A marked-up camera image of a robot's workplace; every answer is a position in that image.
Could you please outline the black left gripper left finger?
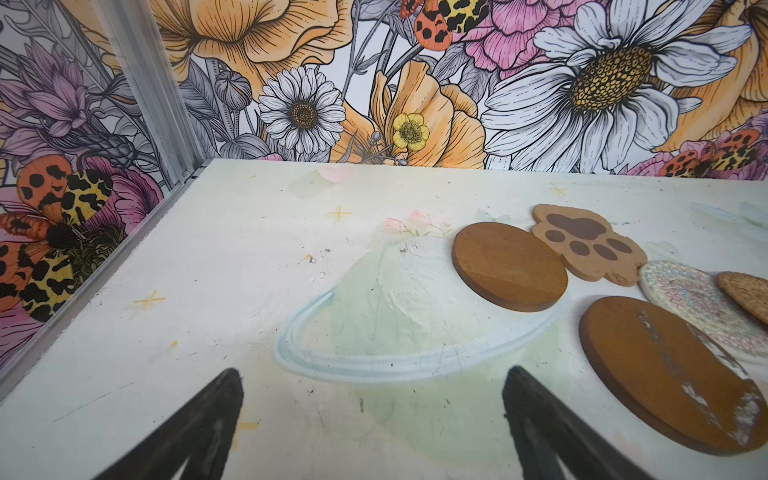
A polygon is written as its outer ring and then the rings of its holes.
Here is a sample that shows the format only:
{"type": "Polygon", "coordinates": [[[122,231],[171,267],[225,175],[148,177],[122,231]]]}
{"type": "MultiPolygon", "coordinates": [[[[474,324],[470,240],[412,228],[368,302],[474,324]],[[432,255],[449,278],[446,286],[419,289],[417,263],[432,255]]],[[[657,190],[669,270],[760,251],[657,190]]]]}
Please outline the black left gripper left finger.
{"type": "Polygon", "coordinates": [[[220,479],[244,399],[238,370],[228,368],[99,479],[220,479]]]}

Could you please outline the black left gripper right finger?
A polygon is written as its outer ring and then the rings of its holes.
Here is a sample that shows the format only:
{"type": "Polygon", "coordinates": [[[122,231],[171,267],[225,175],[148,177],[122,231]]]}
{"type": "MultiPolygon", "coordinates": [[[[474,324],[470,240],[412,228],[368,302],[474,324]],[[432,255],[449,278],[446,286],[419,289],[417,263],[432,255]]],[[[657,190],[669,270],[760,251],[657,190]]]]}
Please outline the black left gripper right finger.
{"type": "Polygon", "coordinates": [[[646,479],[633,463],[520,366],[502,390],[505,418],[525,479],[646,479]]]}

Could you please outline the scratched round wooden coaster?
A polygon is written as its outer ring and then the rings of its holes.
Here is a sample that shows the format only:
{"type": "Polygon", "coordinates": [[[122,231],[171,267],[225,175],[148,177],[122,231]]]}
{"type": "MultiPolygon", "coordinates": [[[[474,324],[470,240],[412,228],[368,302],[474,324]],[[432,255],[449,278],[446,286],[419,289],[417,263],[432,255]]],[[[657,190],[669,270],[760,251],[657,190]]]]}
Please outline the scratched round wooden coaster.
{"type": "Polygon", "coordinates": [[[742,365],[679,316],[634,298],[593,302],[579,339],[595,373],[639,419],[693,450],[733,456],[767,443],[767,402],[742,365]]]}

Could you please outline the round dark wooden coaster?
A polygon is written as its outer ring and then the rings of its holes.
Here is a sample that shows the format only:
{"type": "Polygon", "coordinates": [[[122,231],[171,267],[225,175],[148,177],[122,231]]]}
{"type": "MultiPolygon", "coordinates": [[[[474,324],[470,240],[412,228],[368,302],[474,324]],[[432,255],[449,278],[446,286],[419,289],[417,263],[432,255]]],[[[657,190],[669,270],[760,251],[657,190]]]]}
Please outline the round dark wooden coaster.
{"type": "Polygon", "coordinates": [[[479,222],[454,237],[452,262],[476,294],[502,308],[539,312],[554,306],[568,287],[557,254],[520,228],[479,222]]]}

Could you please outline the cork paw print coaster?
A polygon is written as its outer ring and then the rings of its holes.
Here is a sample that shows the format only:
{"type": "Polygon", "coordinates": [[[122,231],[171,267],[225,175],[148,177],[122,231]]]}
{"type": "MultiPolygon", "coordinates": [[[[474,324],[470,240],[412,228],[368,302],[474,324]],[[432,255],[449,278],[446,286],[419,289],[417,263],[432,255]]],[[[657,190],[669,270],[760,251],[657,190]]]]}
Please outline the cork paw print coaster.
{"type": "Polygon", "coordinates": [[[606,279],[631,287],[639,282],[639,269],[648,262],[644,250],[616,233],[601,215],[590,210],[539,204],[532,211],[531,233],[548,245],[577,277],[596,282],[606,279]]]}

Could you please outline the white multicolour woven coaster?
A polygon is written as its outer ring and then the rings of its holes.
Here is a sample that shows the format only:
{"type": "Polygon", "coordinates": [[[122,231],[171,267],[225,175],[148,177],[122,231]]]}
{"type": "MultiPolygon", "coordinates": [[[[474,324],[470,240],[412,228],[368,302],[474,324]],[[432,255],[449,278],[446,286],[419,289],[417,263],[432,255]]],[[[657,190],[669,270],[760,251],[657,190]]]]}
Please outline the white multicolour woven coaster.
{"type": "Polygon", "coordinates": [[[649,302],[689,322],[733,357],[767,363],[767,326],[730,299],[713,275],[672,261],[650,261],[639,269],[649,302]]]}

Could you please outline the round tan wicker coaster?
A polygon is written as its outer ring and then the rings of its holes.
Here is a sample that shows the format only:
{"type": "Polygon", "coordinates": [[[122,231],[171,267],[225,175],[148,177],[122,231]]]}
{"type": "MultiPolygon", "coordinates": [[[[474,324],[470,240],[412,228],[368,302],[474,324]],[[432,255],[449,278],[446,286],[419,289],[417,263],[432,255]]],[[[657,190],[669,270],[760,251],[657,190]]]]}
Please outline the round tan wicker coaster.
{"type": "Polygon", "coordinates": [[[768,322],[766,279],[740,272],[721,272],[716,282],[744,310],[764,324],[768,322]]]}

